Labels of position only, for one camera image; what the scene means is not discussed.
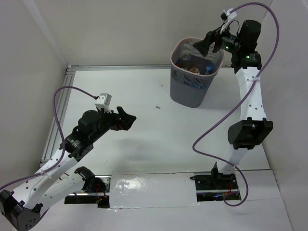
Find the clear crushed unlabelled bottle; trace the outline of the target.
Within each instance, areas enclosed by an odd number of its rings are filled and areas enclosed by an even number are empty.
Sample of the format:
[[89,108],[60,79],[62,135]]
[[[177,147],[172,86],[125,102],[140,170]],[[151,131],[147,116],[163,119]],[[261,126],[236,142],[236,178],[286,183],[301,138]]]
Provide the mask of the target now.
[[178,59],[178,64],[181,66],[186,66],[191,64],[192,57],[189,54],[184,54]]

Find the clear bottle blue cap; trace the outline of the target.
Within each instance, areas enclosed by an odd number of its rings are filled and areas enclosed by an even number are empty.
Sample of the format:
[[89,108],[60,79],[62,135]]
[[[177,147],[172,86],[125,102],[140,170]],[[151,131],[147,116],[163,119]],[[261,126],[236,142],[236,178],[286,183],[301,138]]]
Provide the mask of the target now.
[[205,76],[208,76],[208,75],[211,75],[213,73],[213,67],[211,67],[211,66],[206,66],[205,67],[205,73],[204,73],[204,75]]

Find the clear bottle blue Aqua label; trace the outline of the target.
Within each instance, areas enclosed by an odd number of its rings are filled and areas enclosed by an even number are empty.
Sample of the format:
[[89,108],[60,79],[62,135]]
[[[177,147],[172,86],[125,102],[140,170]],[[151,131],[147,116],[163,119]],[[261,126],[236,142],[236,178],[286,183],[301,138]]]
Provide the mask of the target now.
[[193,73],[193,74],[200,74],[200,70],[197,67],[192,67],[189,69],[189,72]]

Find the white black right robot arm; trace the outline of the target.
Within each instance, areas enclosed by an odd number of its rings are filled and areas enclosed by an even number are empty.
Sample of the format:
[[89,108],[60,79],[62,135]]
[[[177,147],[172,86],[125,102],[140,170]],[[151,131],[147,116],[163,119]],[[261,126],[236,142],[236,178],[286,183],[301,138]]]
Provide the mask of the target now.
[[214,45],[213,53],[220,49],[231,53],[231,66],[240,89],[239,122],[229,127],[230,147],[225,159],[216,163],[218,172],[210,177],[210,183],[216,189],[226,184],[225,174],[234,173],[244,155],[260,145],[273,129],[273,122],[267,120],[263,109],[259,74],[262,63],[260,54],[255,50],[261,24],[246,20],[237,35],[232,35],[229,30],[229,27],[224,31],[217,28],[208,32],[203,40],[193,44],[203,56],[208,55],[211,44]]

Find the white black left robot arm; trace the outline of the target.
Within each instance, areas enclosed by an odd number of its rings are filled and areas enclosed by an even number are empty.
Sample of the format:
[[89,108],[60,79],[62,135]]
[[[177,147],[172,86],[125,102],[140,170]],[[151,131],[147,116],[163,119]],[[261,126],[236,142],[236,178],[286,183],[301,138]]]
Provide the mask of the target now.
[[94,143],[109,130],[129,130],[136,116],[122,107],[117,113],[103,110],[86,111],[52,158],[37,171],[38,176],[27,180],[12,191],[0,193],[0,212],[18,231],[34,228],[48,209],[76,191],[92,193],[95,184],[102,190],[105,184],[86,167],[75,165],[87,155]]

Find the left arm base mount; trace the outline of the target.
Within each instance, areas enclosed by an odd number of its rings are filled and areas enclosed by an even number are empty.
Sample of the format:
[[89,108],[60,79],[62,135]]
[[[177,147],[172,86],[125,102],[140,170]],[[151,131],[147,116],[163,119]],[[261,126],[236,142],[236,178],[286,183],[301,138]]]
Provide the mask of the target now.
[[66,205],[87,205],[93,204],[98,208],[110,208],[110,176],[96,176],[86,167],[77,168],[77,173],[84,180],[82,188],[69,194],[64,199]]

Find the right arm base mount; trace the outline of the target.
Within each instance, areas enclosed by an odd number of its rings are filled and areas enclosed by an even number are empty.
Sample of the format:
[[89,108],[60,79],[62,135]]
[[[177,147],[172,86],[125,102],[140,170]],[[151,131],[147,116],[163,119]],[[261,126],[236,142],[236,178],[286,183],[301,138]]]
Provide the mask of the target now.
[[194,181],[198,202],[241,200],[236,176],[234,173],[219,173],[214,164],[210,173],[198,174],[190,177]]

